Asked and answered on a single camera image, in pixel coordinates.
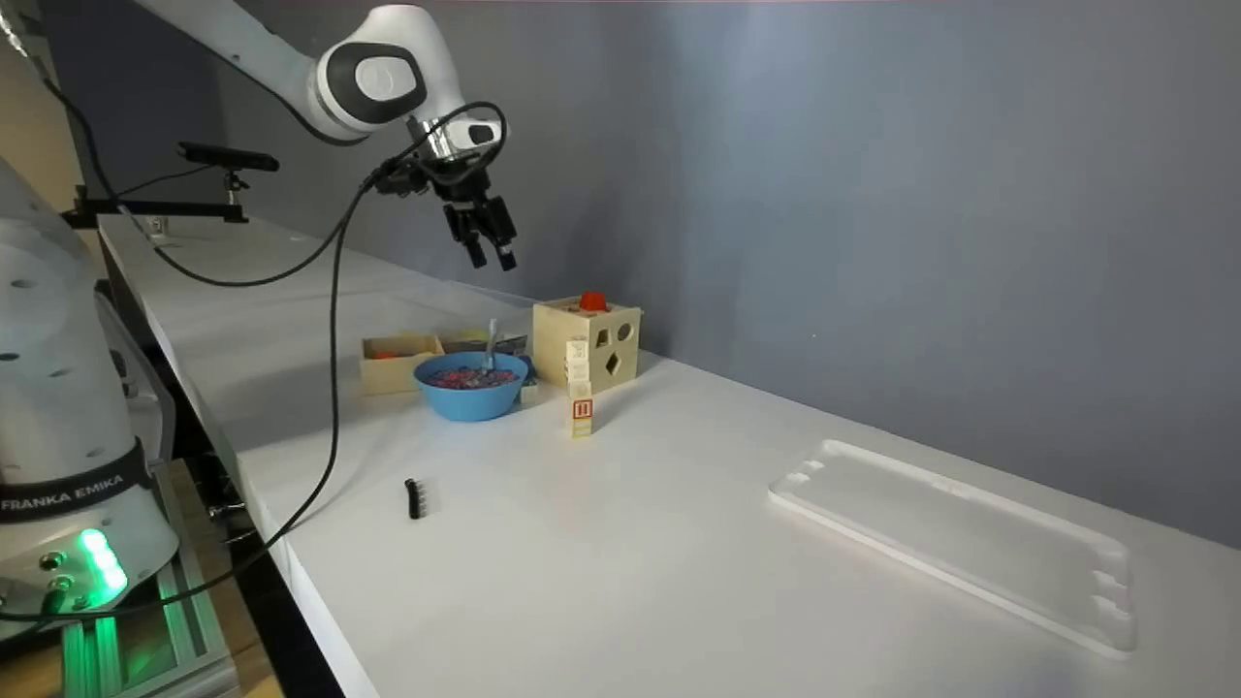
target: blue bowl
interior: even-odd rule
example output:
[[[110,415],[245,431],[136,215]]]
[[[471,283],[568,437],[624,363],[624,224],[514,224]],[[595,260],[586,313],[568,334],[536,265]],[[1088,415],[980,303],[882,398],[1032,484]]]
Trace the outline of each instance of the blue bowl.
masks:
[[[417,369],[417,385],[435,415],[452,424],[490,424],[516,407],[521,387],[530,375],[530,363],[521,357],[496,353],[496,369],[476,385],[486,363],[490,363],[490,353],[446,353],[446,357],[423,360]]]

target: shape sorter cube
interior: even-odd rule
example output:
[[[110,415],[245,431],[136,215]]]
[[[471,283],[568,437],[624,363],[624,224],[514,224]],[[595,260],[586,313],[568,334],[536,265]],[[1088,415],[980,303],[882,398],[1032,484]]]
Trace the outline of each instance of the shape sorter cube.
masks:
[[[582,312],[576,297],[536,303],[530,360],[543,381],[571,385],[568,340],[589,340],[589,387],[607,391],[635,375],[639,308]]]

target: white tabletop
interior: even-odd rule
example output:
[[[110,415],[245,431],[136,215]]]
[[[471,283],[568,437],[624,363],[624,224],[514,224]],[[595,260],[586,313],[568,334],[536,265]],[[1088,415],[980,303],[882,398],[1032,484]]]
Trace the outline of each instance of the white tabletop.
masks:
[[[218,234],[176,254],[245,274],[308,247],[277,224]],[[106,243],[256,528],[277,530],[325,456],[325,265],[289,288],[211,291],[159,268],[119,221]],[[577,441],[551,387],[483,425],[356,391],[356,336],[490,313],[521,323],[525,308],[349,254],[343,467],[277,552],[346,694],[1241,694],[1241,552],[679,360],[649,357],[635,385],[600,397],[596,436]],[[770,484],[821,437],[1125,542],[1134,654],[1107,661],[779,515]],[[406,521],[406,478],[428,490],[428,521]]]

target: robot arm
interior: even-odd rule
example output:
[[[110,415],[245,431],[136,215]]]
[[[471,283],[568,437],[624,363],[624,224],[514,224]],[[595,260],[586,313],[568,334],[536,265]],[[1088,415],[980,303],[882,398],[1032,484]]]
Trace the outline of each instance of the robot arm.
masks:
[[[349,144],[399,122],[423,149],[404,158],[396,182],[382,191],[428,191],[446,201],[446,221],[465,243],[475,268],[486,265],[483,242],[494,242],[502,268],[514,260],[514,217],[490,197],[486,158],[506,144],[506,122],[463,113],[454,58],[435,18],[417,4],[373,7],[353,36],[318,61],[273,36],[238,0],[136,0],[150,17],[187,30],[228,65],[273,89],[318,135]]]

